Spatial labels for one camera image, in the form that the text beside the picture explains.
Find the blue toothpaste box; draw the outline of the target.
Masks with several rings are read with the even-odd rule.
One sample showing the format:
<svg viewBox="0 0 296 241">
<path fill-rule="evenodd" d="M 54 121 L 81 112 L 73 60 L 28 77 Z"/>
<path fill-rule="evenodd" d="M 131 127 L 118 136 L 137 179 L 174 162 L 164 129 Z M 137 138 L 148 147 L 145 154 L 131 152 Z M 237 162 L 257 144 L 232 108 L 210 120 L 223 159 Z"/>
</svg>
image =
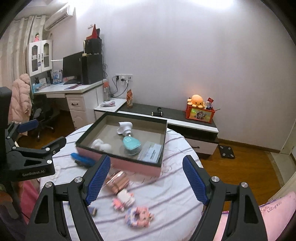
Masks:
<svg viewBox="0 0 296 241">
<path fill-rule="evenodd" d="M 88 211 L 92 217 L 95 217 L 97 215 L 97 208 L 93 206 L 88 206 Z"/>
</svg>

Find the rose gold cylinder cup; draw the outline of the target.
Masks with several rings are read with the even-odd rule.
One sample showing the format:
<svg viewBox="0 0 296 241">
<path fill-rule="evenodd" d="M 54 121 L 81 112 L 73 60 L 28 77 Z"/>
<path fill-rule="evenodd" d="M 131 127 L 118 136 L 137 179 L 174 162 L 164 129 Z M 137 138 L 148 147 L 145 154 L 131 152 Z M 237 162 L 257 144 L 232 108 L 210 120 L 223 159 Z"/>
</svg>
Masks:
<svg viewBox="0 0 296 241">
<path fill-rule="evenodd" d="M 130 180 L 127 174 L 123 171 L 118 171 L 111 176 L 106 178 L 106 186 L 114 194 L 121 192 L 125 189 L 130 183 Z"/>
</svg>

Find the white pink block toy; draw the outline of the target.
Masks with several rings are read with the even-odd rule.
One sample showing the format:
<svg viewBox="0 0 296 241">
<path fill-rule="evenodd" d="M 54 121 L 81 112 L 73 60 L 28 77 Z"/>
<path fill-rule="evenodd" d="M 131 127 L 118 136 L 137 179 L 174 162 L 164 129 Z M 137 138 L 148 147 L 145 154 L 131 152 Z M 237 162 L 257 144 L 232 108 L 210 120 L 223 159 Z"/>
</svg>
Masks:
<svg viewBox="0 0 296 241">
<path fill-rule="evenodd" d="M 134 202 L 134 195 L 128 192 L 126 189 L 123 189 L 120 192 L 118 192 L 116 198 L 113 199 L 112 206 L 115 210 L 123 212 L 127 208 L 130 208 L 134 204 Z"/>
</svg>

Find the white plastic nozzle device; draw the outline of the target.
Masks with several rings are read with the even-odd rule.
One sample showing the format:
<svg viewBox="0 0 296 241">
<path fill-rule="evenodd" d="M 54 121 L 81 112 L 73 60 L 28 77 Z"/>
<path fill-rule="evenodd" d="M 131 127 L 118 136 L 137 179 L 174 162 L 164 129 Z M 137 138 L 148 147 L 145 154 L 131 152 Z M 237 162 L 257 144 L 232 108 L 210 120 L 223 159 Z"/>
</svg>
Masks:
<svg viewBox="0 0 296 241">
<path fill-rule="evenodd" d="M 131 122 L 120 121 L 118 124 L 119 124 L 119 128 L 117 129 L 118 135 L 123 135 L 123 136 L 131 136 L 132 135 L 133 124 Z"/>
</svg>

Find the teal round clear case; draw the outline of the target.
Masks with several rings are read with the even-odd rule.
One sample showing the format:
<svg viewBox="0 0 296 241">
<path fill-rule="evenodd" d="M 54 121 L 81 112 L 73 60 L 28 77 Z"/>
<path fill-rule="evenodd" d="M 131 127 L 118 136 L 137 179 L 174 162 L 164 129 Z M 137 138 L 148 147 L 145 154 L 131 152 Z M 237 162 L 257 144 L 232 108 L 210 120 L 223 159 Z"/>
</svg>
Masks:
<svg viewBox="0 0 296 241">
<path fill-rule="evenodd" d="M 140 141 L 132 136 L 125 136 L 122 142 L 128 155 L 138 154 L 142 147 Z"/>
</svg>

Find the pink block figure toy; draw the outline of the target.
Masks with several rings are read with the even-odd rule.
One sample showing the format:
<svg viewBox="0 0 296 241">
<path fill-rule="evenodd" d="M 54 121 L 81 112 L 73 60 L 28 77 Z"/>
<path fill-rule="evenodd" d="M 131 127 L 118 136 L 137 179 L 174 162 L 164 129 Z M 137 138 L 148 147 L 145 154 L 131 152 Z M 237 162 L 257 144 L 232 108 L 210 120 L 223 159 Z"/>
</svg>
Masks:
<svg viewBox="0 0 296 241">
<path fill-rule="evenodd" d="M 129 208 L 125 214 L 125 222 L 130 227 L 149 227 L 154 215 L 147 207 Z"/>
</svg>

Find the clear dental flossers box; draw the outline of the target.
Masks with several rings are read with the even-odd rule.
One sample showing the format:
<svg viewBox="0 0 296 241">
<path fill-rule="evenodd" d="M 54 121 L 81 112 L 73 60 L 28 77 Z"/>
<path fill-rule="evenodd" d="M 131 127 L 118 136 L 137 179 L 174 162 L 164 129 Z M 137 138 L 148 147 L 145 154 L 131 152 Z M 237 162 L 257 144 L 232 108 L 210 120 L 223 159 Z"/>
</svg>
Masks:
<svg viewBox="0 0 296 241">
<path fill-rule="evenodd" d="M 162 152 L 162 145 L 147 141 L 138 154 L 138 161 L 156 164 Z"/>
</svg>

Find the black office chair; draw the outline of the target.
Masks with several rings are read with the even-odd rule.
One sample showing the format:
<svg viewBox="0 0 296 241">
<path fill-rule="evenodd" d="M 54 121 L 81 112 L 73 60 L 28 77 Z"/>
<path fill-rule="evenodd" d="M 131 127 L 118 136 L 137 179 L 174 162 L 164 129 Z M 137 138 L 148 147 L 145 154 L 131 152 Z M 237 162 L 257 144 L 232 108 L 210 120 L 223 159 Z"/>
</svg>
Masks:
<svg viewBox="0 0 296 241">
<path fill-rule="evenodd" d="M 36 137 L 37 142 L 40 142 L 41 133 L 44 130 L 55 133 L 52 121 L 59 112 L 55 110 L 54 104 L 45 95 L 35 96 L 32 104 L 31 120 L 38 121 L 38 126 L 33 130 L 32 136 Z"/>
</svg>

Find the pink quilt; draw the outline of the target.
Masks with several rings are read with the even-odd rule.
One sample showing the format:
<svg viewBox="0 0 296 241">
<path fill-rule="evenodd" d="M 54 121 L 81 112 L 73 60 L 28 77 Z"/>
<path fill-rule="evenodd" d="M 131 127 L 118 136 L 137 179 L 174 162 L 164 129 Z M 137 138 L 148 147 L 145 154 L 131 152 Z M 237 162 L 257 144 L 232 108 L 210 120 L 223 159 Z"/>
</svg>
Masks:
<svg viewBox="0 0 296 241">
<path fill-rule="evenodd" d="M 295 240 L 295 192 L 259 206 L 268 240 Z"/>
</svg>

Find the white glass door cabinet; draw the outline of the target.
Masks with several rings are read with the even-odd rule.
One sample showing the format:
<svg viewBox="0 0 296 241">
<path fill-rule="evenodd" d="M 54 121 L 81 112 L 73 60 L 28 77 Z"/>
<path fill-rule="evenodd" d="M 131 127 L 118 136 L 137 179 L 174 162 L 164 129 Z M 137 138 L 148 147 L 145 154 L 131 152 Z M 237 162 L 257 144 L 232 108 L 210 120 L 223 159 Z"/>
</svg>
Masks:
<svg viewBox="0 0 296 241">
<path fill-rule="evenodd" d="M 52 41 L 32 42 L 26 48 L 26 65 L 29 76 L 52 70 Z"/>
</svg>

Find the white striped table cloth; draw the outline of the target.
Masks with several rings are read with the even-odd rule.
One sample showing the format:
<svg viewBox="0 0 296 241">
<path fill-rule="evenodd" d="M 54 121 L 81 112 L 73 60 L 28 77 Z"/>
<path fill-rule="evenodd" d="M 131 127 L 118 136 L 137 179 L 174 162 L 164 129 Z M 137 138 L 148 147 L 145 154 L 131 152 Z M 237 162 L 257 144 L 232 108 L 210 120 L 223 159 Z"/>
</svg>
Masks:
<svg viewBox="0 0 296 241">
<path fill-rule="evenodd" d="M 166 131 L 164 159 L 160 177 L 127 172 L 128 192 L 134 194 L 134 206 L 147 207 L 154 215 L 148 228 L 132 228 L 125 213 L 112 207 L 114 195 L 103 187 L 92 206 L 93 218 L 104 240 L 189 240 L 202 215 L 199 202 L 182 168 L 184 156 L 190 155 L 199 167 L 199 157 L 179 133 Z"/>
</svg>

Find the orange cap water bottle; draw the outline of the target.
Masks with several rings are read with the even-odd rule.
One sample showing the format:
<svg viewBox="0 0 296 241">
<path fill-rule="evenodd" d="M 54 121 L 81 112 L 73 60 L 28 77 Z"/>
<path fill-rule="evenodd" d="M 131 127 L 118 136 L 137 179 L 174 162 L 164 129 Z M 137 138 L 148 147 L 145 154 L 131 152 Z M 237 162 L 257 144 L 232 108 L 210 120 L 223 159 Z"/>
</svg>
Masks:
<svg viewBox="0 0 296 241">
<path fill-rule="evenodd" d="M 109 82 L 106 81 L 103 83 L 103 100 L 110 101 L 111 100 L 111 92 Z"/>
</svg>

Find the black computer tower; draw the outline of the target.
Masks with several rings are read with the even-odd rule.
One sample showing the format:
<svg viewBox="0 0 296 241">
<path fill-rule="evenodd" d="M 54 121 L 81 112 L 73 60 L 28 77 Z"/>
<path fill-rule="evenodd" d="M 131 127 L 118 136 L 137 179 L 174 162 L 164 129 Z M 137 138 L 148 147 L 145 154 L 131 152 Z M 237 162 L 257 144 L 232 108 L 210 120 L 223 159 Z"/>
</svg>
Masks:
<svg viewBox="0 0 296 241">
<path fill-rule="evenodd" d="M 101 54 L 81 57 L 81 82 L 84 85 L 103 80 L 103 60 Z"/>
</svg>

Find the black white tv cabinet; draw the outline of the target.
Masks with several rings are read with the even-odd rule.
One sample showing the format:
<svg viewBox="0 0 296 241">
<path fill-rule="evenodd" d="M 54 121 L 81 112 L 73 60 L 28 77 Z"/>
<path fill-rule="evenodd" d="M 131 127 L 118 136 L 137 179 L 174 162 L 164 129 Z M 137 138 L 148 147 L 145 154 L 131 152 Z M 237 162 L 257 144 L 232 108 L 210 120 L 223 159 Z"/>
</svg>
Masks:
<svg viewBox="0 0 296 241">
<path fill-rule="evenodd" d="M 100 107 L 94 109 L 96 119 L 99 119 L 105 112 L 129 113 L 132 115 L 150 117 L 151 112 L 157 111 L 157 106 L 134 103 L 132 108 L 128 108 L 123 99 L 115 99 L 115 106 Z M 189 120 L 185 112 L 171 108 L 161 108 L 163 116 L 161 119 L 167 120 L 168 128 L 180 133 L 196 153 L 210 156 L 214 154 L 219 141 L 219 133 L 214 121 L 205 123 L 199 120 Z"/>
</svg>

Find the black speaker box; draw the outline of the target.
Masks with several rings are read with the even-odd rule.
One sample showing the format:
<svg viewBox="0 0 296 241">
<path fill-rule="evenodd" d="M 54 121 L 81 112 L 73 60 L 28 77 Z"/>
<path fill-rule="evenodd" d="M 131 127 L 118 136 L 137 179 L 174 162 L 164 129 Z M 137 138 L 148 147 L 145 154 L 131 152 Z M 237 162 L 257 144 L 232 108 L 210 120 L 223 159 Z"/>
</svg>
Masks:
<svg viewBox="0 0 296 241">
<path fill-rule="evenodd" d="M 84 51 L 86 54 L 101 54 L 102 40 L 100 38 L 85 40 Z"/>
</svg>

